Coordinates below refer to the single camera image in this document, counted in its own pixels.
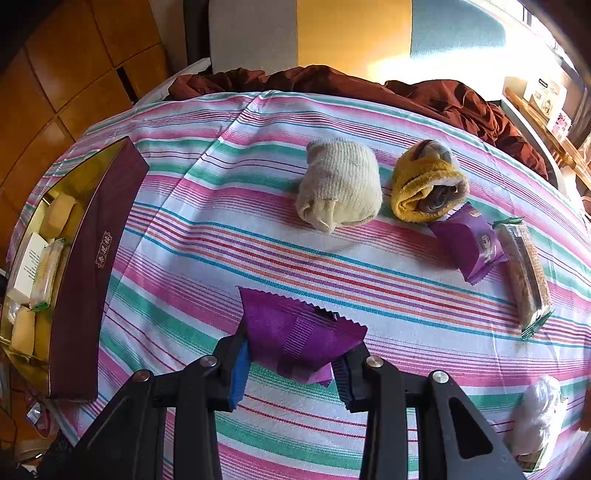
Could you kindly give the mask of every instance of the purple candy package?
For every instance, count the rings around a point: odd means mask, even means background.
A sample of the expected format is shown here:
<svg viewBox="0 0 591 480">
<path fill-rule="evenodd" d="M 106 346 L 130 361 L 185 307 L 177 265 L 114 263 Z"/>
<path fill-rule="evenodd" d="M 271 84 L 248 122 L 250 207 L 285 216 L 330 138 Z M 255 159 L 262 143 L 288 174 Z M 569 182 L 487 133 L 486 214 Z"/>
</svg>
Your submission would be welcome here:
<svg viewBox="0 0 591 480">
<path fill-rule="evenodd" d="M 252 361 L 303 384 L 327 387 L 330 363 L 358 346 L 367 327 L 303 301 L 239 288 Z"/>
<path fill-rule="evenodd" d="M 429 228 L 470 285 L 480 282 L 495 265 L 509 260 L 491 225 L 470 203 L 449 218 L 430 223 Z"/>
</svg>

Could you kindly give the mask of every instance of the table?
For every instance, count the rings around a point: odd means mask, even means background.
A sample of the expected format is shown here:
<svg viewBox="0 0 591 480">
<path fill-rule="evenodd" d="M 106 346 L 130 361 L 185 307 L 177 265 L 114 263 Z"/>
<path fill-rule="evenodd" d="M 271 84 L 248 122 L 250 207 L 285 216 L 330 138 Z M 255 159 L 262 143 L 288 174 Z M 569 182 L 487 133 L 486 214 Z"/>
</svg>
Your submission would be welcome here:
<svg viewBox="0 0 591 480">
<path fill-rule="evenodd" d="M 43 191 L 93 152 L 129 135 L 150 164 L 116 254 L 100 333 L 99 398 L 57 402 L 76 441 L 128 376 L 162 374 L 210 353 L 233 333 L 236 286 L 336 310 L 368 327 L 366 344 L 401 370 L 454 377 L 500 435 L 539 375 L 561 382 L 569 410 L 554 458 L 533 478 L 556 478 L 581 445 L 577 425 L 591 371 L 591 242 L 588 224 L 551 185 L 476 137 L 437 121 L 359 100 L 296 93 L 220 93 L 163 102 L 92 127 L 31 194 L 11 256 Z M 346 137 L 380 163 L 384 205 L 366 225 L 324 235 L 296 214 L 310 140 Z M 392 168 L 419 140 L 457 155 L 470 201 L 489 221 L 525 216 L 548 278 L 554 314 L 522 342 L 506 271 L 472 287 L 424 225 L 395 219 Z M 243 402 L 217 415 L 225 478 L 355 478 L 365 415 L 349 414 L 329 388 L 250 371 Z M 409 412 L 411 477 L 417 477 Z M 171 478 L 174 413 L 166 425 Z"/>
</svg>

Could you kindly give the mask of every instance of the wooden cabinet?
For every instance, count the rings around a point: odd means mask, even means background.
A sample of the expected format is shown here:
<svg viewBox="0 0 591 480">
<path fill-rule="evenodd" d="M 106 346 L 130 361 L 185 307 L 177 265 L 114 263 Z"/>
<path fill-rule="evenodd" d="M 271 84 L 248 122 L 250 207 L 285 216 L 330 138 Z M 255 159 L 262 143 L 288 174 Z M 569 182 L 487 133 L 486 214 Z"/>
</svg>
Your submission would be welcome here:
<svg viewBox="0 0 591 480">
<path fill-rule="evenodd" d="M 37 27 L 0 74 L 0 267 L 18 214 L 49 166 L 88 127 L 169 76 L 148 0 L 64 0 Z"/>
<path fill-rule="evenodd" d="M 18 213 L 12 209 L 4 191 L 0 188 L 0 268 L 4 267 L 12 229 L 17 221 Z"/>
<path fill-rule="evenodd" d="M 148 0 L 92 0 L 92 9 L 114 65 L 160 42 Z"/>
<path fill-rule="evenodd" d="M 170 76 L 164 49 L 160 44 L 130 58 L 123 68 L 138 99 Z"/>
<path fill-rule="evenodd" d="M 86 0 L 63 2 L 27 40 L 27 51 L 56 111 L 112 68 Z"/>
<path fill-rule="evenodd" d="M 76 95 L 59 113 L 75 140 L 91 125 L 131 108 L 117 72 L 111 70 Z"/>
<path fill-rule="evenodd" d="M 0 79 L 0 185 L 19 155 L 53 116 L 24 51 L 20 51 Z"/>
<path fill-rule="evenodd" d="M 6 198 L 15 211 L 21 211 L 39 179 L 73 143 L 59 119 L 51 120 L 33 139 L 3 184 Z"/>
</svg>

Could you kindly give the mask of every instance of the rolled white sock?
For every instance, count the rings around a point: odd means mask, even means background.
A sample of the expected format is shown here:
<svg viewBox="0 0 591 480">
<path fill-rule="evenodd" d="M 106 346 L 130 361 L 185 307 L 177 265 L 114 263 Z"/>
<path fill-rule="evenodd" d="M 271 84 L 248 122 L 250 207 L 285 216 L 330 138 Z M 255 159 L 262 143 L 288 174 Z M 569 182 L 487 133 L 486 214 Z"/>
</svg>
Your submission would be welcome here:
<svg viewBox="0 0 591 480">
<path fill-rule="evenodd" d="M 308 144 L 308 170 L 295 207 L 302 220 L 331 233 L 341 225 L 361 225 L 382 205 L 378 162 L 365 145 L 341 138 Z"/>
</svg>

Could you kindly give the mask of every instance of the rolled yellow towel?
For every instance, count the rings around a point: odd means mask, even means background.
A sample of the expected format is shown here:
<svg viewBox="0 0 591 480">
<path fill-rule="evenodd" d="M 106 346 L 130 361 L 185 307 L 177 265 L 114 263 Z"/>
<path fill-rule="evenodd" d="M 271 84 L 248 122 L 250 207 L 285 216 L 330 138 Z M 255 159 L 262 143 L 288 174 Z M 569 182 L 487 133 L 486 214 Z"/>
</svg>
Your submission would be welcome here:
<svg viewBox="0 0 591 480">
<path fill-rule="evenodd" d="M 374 152 L 356 142 L 315 140 L 306 148 L 308 170 L 295 207 L 302 220 L 325 233 L 340 225 L 360 225 L 382 205 L 378 162 Z"/>
<path fill-rule="evenodd" d="M 452 151 L 436 140 L 412 146 L 392 174 L 392 211 L 404 222 L 433 222 L 466 201 L 468 180 Z"/>
</svg>

